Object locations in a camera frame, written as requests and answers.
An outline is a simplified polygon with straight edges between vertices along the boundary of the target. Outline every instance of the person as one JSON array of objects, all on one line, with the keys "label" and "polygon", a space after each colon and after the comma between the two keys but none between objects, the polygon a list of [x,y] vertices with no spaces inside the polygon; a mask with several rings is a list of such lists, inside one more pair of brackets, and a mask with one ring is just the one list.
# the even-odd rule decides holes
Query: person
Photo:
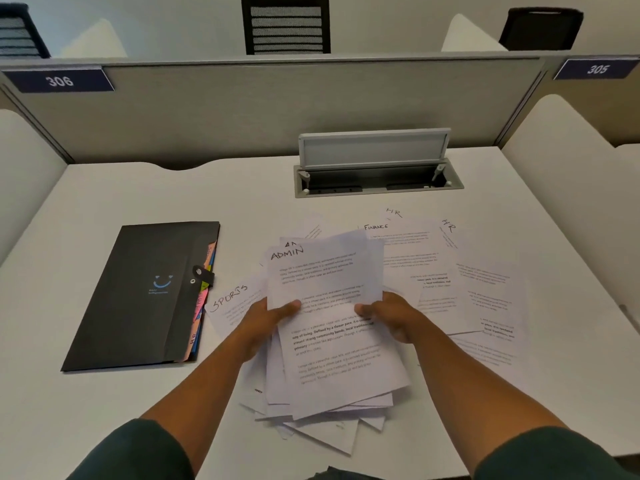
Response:
[{"label": "person", "polygon": [[[293,301],[275,310],[266,298],[181,384],[107,436],[69,480],[192,479],[216,434],[240,367],[299,311]],[[385,292],[363,317],[383,322],[411,343],[453,445],[471,476],[484,479],[638,479],[602,448],[571,431],[553,413],[462,351],[403,298]],[[329,468],[314,478],[368,479]]]}]

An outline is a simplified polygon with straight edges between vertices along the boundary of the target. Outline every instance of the blue tab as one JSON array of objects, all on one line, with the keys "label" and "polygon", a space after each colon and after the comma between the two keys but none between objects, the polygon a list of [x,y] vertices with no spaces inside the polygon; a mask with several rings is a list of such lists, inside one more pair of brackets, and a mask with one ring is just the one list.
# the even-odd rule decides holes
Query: blue tab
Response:
[{"label": "blue tab", "polygon": [[638,64],[638,57],[567,59],[555,79],[624,79]]},{"label": "blue tab", "polygon": [[5,70],[21,93],[97,93],[114,91],[101,67]]}]

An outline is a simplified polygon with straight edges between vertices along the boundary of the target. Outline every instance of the forearm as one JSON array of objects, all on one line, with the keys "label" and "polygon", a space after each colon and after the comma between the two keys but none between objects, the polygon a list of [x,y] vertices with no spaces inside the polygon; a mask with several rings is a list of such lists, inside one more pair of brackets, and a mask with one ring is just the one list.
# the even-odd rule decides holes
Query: forearm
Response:
[{"label": "forearm", "polygon": [[232,334],[175,389],[141,417],[178,440],[198,473],[233,392],[245,347]]},{"label": "forearm", "polygon": [[470,473],[509,439],[540,426],[564,426],[429,320],[412,333],[412,341],[438,414]]}]

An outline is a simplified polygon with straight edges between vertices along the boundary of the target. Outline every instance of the gray flap lid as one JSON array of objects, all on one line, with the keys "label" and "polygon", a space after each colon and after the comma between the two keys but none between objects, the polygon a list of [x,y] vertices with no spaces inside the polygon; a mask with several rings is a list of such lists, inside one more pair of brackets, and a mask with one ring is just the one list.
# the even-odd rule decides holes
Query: gray flap lid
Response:
[{"label": "gray flap lid", "polygon": [[304,170],[408,166],[444,158],[450,128],[306,133],[298,138]]}]

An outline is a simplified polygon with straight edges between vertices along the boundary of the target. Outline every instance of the hand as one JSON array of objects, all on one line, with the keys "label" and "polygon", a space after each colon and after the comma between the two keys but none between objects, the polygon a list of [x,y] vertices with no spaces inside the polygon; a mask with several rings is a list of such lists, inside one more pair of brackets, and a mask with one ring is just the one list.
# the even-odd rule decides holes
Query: hand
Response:
[{"label": "hand", "polygon": [[230,339],[238,340],[246,350],[244,361],[251,359],[258,352],[264,341],[275,331],[280,320],[298,313],[300,306],[299,299],[274,310],[267,310],[267,298],[252,304],[242,321],[229,335]]},{"label": "hand", "polygon": [[416,335],[430,323],[404,298],[388,291],[382,292],[382,301],[374,301],[371,305],[359,303],[354,309],[361,317],[380,320],[398,342],[405,344],[413,343]]}]

